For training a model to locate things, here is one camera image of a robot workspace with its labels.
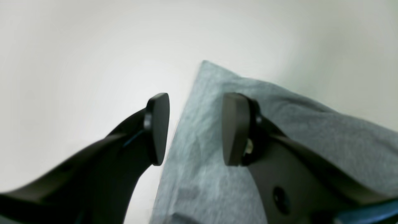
black plastic arm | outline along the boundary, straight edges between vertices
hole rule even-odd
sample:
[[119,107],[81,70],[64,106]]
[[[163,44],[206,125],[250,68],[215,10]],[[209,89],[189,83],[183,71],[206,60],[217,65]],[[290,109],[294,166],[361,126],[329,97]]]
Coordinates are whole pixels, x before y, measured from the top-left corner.
[[249,169],[268,224],[329,224],[339,211],[393,199],[289,139],[242,94],[224,94],[222,139],[225,164]]
[[158,94],[104,139],[0,194],[0,224],[122,224],[138,179],[163,162],[169,112],[168,95]]

gray fabric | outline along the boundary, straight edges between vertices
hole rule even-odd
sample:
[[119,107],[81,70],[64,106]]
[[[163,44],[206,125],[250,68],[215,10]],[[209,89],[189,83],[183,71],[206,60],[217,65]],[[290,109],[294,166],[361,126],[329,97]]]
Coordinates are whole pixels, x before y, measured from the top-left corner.
[[263,115],[290,138],[371,189],[398,195],[398,133],[204,61],[165,163],[151,224],[266,223],[247,169],[223,162],[224,92],[256,99]]

white wall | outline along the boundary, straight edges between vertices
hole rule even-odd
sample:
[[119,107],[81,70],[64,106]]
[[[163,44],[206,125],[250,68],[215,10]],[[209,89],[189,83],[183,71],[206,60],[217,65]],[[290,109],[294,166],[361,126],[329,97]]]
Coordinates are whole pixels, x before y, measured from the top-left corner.
[[[398,130],[398,4],[0,0],[0,191],[105,136],[158,92],[170,145],[202,59]],[[147,223],[151,167],[125,223]]]

black plastic part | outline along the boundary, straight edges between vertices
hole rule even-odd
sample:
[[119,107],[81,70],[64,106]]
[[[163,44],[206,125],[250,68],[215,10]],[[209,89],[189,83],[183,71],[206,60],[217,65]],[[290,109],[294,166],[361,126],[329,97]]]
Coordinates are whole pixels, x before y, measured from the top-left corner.
[[168,95],[158,94],[104,139],[34,182],[0,194],[0,221],[122,224],[139,177],[163,161],[168,122]]
[[[269,224],[333,223],[341,210],[393,199],[361,185],[289,139],[261,115],[253,99],[238,93],[224,94],[222,116],[224,161],[247,166]],[[248,140],[253,151],[244,153]]]

small round hole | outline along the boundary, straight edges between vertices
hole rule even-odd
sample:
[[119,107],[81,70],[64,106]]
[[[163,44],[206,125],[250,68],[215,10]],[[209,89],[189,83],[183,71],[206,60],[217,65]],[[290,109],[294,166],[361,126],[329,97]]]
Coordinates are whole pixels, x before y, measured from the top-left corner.
[[285,215],[290,213],[290,200],[285,190],[281,187],[276,187],[273,190],[273,199],[279,211]]

